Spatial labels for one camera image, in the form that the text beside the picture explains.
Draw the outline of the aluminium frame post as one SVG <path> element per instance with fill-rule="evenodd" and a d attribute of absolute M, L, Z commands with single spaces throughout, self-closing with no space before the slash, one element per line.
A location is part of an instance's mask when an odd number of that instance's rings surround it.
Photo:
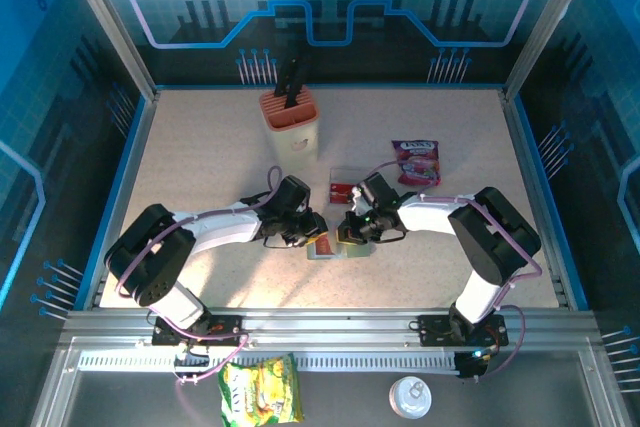
<path fill-rule="evenodd" d="M 504 99 L 512 102 L 523 87 L 572 0 L 548 0 L 505 83 Z"/>
<path fill-rule="evenodd" d="M 154 101 L 155 82 L 111 0 L 86 1 L 141 95 Z"/>

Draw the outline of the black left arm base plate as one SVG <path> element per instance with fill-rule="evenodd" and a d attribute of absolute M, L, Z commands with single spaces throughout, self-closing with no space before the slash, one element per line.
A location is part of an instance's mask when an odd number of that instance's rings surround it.
<path fill-rule="evenodd" d="M 188 347 L 237 347 L 245 331 L 243 317 L 239 315 L 219 315 L 204 312 L 195 323 L 179 332 L 166 320 L 157 317 L 153 327 L 151 344 L 153 346 Z"/>

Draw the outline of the purple berries candy bag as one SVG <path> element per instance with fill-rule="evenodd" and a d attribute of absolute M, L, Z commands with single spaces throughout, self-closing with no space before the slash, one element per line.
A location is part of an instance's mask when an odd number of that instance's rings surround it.
<path fill-rule="evenodd" d="M 440 184 L 438 141 L 393 140 L 392 147 L 401 169 L 398 177 L 400 184 L 422 187 Z"/>

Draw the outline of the clear plastic box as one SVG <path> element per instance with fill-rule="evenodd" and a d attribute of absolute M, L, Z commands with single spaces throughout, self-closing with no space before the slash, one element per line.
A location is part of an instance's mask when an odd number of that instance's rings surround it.
<path fill-rule="evenodd" d="M 365 179 L 368 172 L 368 168 L 332 167 L 329 173 L 329 189 L 331 182 L 351 183 L 355 187 L 360 181 Z"/>

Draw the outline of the aluminium mounting rail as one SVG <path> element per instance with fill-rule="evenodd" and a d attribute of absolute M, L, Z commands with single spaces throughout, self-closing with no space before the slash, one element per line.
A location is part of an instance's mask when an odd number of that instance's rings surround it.
<path fill-rule="evenodd" d="M 444 309 L 219 308 L 215 315 L 238 315 L 253 351 L 374 352 L 417 351 L 418 334 L 409 323 Z M 525 332 L 526 352 L 579 351 L 602 344 L 590 311 L 504 306 L 509 345 Z M 70 313 L 59 338 L 77 349 L 132 348 L 151 343 L 154 316 L 141 308 L 99 308 Z"/>

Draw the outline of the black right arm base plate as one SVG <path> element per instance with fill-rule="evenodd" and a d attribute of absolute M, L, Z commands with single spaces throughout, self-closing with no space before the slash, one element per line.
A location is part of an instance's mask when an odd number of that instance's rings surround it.
<path fill-rule="evenodd" d="M 509 344 L 504 317 L 496 314 L 477 324 L 448 315 L 421 315 L 411 325 L 422 347 L 502 347 Z"/>

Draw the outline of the black handled knife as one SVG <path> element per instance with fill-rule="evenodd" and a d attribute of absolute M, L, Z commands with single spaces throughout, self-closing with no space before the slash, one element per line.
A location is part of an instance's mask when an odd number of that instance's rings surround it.
<path fill-rule="evenodd" d="M 284 108 L 288 109 L 298 104 L 297 96 L 307 79 L 309 64 L 300 58 L 291 58 L 283 74 L 284 94 L 286 96 Z"/>
<path fill-rule="evenodd" d="M 281 97 L 288 93 L 298 71 L 299 59 L 297 56 L 287 57 L 281 62 L 276 71 L 277 79 L 274 89 L 274 96 Z"/>

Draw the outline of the black controller box green light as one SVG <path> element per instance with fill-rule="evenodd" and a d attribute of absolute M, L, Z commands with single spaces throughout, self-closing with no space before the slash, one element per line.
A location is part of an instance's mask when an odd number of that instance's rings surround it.
<path fill-rule="evenodd" d="M 454 366 L 460 379 L 476 379 L 484 376 L 491 359 L 496 355 L 494 347 L 475 349 L 454 354 Z"/>

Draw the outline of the pale green card holder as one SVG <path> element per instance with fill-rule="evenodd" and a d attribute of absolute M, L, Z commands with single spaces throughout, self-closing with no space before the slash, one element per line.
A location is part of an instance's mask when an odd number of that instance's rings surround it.
<path fill-rule="evenodd" d="M 344 245 L 337 241 L 334 233 L 328 233 L 328 239 L 334 251 L 333 256 L 317 256 L 314 252 L 314 245 L 307 247 L 306 253 L 308 260 L 345 260 L 354 258 L 364 258 L 371 255 L 370 245 Z"/>

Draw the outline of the yellow green candy bag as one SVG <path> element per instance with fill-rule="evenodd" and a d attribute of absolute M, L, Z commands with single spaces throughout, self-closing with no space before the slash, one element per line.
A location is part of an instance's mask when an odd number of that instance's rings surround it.
<path fill-rule="evenodd" d="M 265 427 L 304 421 L 292 353 L 250 366 L 226 364 L 218 373 L 224 427 Z"/>

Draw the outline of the white tin can pull tab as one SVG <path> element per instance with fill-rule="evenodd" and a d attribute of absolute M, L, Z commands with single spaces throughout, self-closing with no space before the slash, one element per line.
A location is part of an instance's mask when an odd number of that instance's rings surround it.
<path fill-rule="evenodd" d="M 392 410 L 405 419 L 417 420 L 424 417 L 432 406 L 432 393 L 420 378 L 406 376 L 395 381 L 389 390 Z"/>

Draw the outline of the cream knife block terracotta top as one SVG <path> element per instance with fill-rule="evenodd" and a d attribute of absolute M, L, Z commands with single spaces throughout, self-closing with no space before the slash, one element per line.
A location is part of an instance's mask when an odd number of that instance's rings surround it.
<path fill-rule="evenodd" d="M 286 96 L 266 92 L 259 97 L 259 106 L 278 165 L 294 173 L 318 158 L 319 110 L 306 86 L 297 95 L 295 106 L 285 107 L 286 100 Z"/>

